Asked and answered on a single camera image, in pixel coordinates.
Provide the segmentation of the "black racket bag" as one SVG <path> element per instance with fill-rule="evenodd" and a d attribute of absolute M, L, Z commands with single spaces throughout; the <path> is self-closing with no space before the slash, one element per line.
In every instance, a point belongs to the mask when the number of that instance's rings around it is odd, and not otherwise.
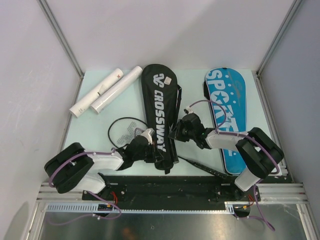
<path fill-rule="evenodd" d="M 170 132 L 178 123 L 182 88 L 176 74 L 162 64 L 149 64 L 141 73 L 141 89 L 147 126 L 154 130 L 155 147 L 163 160 L 154 163 L 155 168 L 169 174 L 178 155 Z"/>

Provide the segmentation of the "blue racket bag cover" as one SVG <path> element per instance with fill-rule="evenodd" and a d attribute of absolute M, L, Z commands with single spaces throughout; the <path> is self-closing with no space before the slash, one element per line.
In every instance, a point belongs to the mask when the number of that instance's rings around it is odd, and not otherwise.
<path fill-rule="evenodd" d="M 214 102 L 210 110 L 213 124 L 220 131 L 247 130 L 246 83 L 238 71 L 228 67 L 211 69 L 205 76 L 203 92 Z"/>

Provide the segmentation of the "white shuttlecock tube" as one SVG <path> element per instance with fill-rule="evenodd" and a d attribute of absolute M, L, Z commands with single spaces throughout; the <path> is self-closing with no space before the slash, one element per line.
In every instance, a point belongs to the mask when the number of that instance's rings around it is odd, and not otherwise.
<path fill-rule="evenodd" d="M 94 101 L 90 108 L 99 114 L 105 107 L 121 95 L 130 85 L 132 85 L 142 74 L 143 69 L 140 66 L 134 67 L 128 74 L 122 77 L 110 89 L 108 89 L 102 96 Z"/>

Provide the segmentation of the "white cardboard tube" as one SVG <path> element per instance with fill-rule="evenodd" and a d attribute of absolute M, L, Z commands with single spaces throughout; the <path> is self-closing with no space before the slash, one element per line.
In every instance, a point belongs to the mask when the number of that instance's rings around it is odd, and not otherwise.
<path fill-rule="evenodd" d="M 78 100 L 70 109 L 69 112 L 76 118 L 79 118 L 102 94 L 117 83 L 124 73 L 119 68 L 116 68 L 111 74 L 105 77 L 99 84 L 90 90 L 83 98 Z"/>

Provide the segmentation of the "black racket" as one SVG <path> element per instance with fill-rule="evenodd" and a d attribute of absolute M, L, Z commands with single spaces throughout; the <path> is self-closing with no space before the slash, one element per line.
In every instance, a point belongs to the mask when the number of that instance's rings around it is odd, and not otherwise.
<path fill-rule="evenodd" d="M 147 129 L 147 124 L 134 117 L 116 119 L 108 128 L 107 136 L 115 148 L 129 144 L 137 135 Z"/>
<path fill-rule="evenodd" d="M 187 163 L 191 164 L 192 166 L 196 167 L 197 169 L 200 169 L 210 175 L 213 175 L 215 177 L 218 177 L 218 178 L 221 178 L 221 179 L 227 179 L 228 178 L 228 175 L 225 174 L 225 173 L 222 173 L 222 172 L 219 172 L 213 168 L 210 168 L 202 163 L 199 163 L 199 162 L 196 162 L 194 160 L 191 160 L 191 159 L 187 159 L 187 158 L 184 158 L 184 157 L 181 157 L 181 156 L 178 156 L 178 158 L 186 161 Z"/>

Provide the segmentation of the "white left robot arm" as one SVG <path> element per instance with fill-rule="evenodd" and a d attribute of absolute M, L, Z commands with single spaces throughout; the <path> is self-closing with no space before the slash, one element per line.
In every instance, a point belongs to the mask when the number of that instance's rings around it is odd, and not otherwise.
<path fill-rule="evenodd" d="M 162 151 L 139 135 L 111 152 L 86 151 L 79 142 L 74 142 L 50 159 L 44 170 L 49 177 L 49 186 L 60 194 L 89 191 L 105 200 L 110 196 L 111 188 L 102 178 L 102 170 L 122 171 L 137 161 L 161 163 L 163 160 Z"/>

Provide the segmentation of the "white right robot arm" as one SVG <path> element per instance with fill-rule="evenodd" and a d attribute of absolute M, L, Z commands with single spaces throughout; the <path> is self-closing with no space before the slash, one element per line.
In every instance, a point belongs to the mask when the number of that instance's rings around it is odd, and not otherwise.
<path fill-rule="evenodd" d="M 180 142 L 192 140 L 200 149 L 238 152 L 246 168 L 230 188 L 231 196 L 237 201 L 247 197 L 249 189 L 273 171 L 278 174 L 279 163 L 284 158 L 284 152 L 262 129 L 254 127 L 250 131 L 230 132 L 206 128 L 195 113 L 189 113 L 180 119 L 168 137 Z"/>

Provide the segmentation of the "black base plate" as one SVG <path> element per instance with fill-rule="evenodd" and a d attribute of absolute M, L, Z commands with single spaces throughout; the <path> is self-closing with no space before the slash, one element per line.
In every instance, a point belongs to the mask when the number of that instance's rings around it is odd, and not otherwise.
<path fill-rule="evenodd" d="M 246 202 L 249 197 L 262 199 L 258 186 L 243 193 L 229 180 L 214 176 L 103 176 L 106 187 L 97 195 L 118 200 L 118 205 L 177 207 L 187 204 Z"/>

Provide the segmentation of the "aluminium side rail right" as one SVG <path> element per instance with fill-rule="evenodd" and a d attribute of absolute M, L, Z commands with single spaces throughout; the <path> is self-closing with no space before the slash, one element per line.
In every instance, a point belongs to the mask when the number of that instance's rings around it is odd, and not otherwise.
<path fill-rule="evenodd" d="M 268 124 L 271 138 L 279 147 L 282 147 L 280 137 L 277 133 L 277 126 L 274 120 L 274 115 L 271 106 L 264 90 L 261 76 L 256 72 L 252 72 L 256 89 L 262 104 L 264 115 Z M 310 202 L 302 182 L 297 182 L 291 175 L 290 168 L 286 160 L 280 162 L 281 175 L 276 183 L 261 183 L 260 188 L 271 190 L 270 197 L 264 197 L 265 204 L 281 204 L 283 207 L 295 205 L 299 214 L 304 234 L 308 240 L 318 240 L 320 231 L 311 210 Z"/>

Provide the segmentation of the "aluminium frame post right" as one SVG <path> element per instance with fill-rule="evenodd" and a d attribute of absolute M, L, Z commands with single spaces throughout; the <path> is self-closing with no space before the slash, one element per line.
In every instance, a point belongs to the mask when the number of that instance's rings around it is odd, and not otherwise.
<path fill-rule="evenodd" d="M 273 57 L 274 53 L 276 52 L 279 44 L 281 43 L 282 39 L 284 38 L 286 32 L 288 31 L 290 25 L 293 23 L 294 18 L 298 14 L 300 8 L 302 7 L 304 0 L 294 0 L 287 12 L 287 14 L 284 17 L 284 20 L 282 21 L 279 29 L 277 30 L 267 52 L 265 53 L 261 63 L 259 64 L 256 75 L 260 76 L 265 67 L 267 66 L 268 62 Z"/>

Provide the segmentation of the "aluminium frame post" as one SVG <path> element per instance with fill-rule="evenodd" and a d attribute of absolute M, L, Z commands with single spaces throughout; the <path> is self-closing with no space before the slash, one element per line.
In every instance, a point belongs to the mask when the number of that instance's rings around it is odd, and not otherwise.
<path fill-rule="evenodd" d="M 265 53 L 261 63 L 259 64 L 256 75 L 260 76 L 265 67 L 267 66 L 268 62 L 273 57 L 274 53 L 276 52 L 279 44 L 281 43 L 282 39 L 284 38 L 286 32 L 288 31 L 290 25 L 293 23 L 294 18 L 298 14 L 300 8 L 302 7 L 304 0 L 294 0 L 287 12 L 287 14 L 284 17 L 284 20 L 282 21 L 279 29 L 277 30 L 267 52 Z"/>
<path fill-rule="evenodd" d="M 47 19 L 52 31 L 54 32 L 57 40 L 59 41 L 62 49 L 64 50 L 69 62 L 71 63 L 72 67 L 74 68 L 77 76 L 82 80 L 84 77 L 84 72 L 65 36 L 60 24 L 55 17 L 54 12 L 52 11 L 49 3 L 47 0 L 37 0 L 36 1 L 42 10 L 45 18 Z"/>

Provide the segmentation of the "aluminium frame post left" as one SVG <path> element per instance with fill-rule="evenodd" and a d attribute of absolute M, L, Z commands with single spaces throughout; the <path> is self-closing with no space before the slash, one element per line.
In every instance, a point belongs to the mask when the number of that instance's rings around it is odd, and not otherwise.
<path fill-rule="evenodd" d="M 60 24 L 55 17 L 54 12 L 52 11 L 49 3 L 47 0 L 37 0 L 36 1 L 42 10 L 45 18 L 47 19 L 52 31 L 54 32 L 57 40 L 59 41 L 62 49 L 64 50 L 69 62 L 71 63 L 72 67 L 74 68 L 77 76 L 82 80 L 84 77 L 84 72 L 65 36 Z"/>

